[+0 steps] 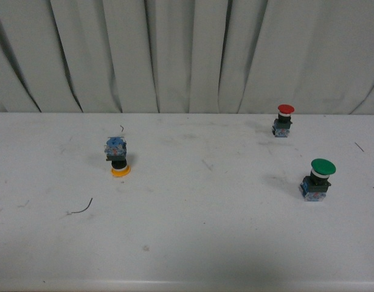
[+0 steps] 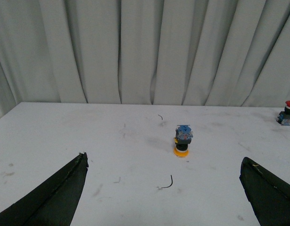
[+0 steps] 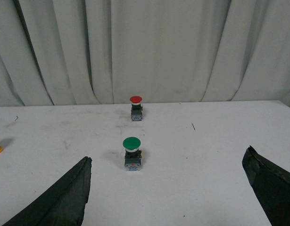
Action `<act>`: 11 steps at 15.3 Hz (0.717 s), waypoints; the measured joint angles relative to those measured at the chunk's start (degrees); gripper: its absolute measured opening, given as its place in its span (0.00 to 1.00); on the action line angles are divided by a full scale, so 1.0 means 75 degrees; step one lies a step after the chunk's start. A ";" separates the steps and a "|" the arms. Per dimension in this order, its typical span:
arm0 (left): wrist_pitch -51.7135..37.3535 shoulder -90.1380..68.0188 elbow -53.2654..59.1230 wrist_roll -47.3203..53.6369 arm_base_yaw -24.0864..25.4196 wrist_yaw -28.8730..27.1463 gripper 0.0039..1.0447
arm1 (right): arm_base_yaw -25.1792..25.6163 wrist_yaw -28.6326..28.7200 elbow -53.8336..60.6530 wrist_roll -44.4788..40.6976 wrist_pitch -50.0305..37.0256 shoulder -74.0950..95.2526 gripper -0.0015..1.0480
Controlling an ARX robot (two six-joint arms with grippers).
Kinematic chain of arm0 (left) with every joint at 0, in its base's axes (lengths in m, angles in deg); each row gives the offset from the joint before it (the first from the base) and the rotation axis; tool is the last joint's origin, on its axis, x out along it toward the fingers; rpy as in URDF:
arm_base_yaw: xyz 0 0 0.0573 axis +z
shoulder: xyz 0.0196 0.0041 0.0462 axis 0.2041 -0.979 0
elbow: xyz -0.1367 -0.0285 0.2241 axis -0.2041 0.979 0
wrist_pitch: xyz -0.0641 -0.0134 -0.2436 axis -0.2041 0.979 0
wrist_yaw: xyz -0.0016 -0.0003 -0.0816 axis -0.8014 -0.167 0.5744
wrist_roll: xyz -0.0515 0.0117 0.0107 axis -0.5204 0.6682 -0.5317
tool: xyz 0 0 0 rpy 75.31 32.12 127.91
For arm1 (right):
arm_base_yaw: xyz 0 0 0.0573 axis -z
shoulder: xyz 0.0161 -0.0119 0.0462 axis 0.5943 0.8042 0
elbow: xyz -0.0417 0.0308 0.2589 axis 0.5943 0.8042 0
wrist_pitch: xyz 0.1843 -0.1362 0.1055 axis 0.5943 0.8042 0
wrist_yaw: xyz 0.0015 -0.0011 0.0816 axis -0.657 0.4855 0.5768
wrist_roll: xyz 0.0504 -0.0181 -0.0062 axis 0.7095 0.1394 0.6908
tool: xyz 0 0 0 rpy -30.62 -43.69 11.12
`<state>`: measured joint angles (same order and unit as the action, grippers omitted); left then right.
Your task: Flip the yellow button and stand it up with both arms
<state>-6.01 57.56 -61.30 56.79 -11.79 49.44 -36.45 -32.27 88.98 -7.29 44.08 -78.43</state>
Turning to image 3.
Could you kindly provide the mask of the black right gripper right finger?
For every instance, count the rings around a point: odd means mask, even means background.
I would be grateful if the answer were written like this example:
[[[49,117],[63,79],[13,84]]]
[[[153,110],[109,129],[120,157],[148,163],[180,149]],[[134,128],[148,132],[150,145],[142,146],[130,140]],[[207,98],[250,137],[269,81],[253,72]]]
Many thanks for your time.
[[[290,226],[290,172],[248,147],[242,166],[248,181],[273,226]]]

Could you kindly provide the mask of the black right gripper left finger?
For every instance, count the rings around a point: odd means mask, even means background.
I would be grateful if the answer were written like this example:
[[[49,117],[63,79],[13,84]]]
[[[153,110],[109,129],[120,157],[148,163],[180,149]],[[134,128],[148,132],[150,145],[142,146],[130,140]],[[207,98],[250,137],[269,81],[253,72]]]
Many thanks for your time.
[[[90,157],[85,156],[6,226],[80,226],[91,186]]]

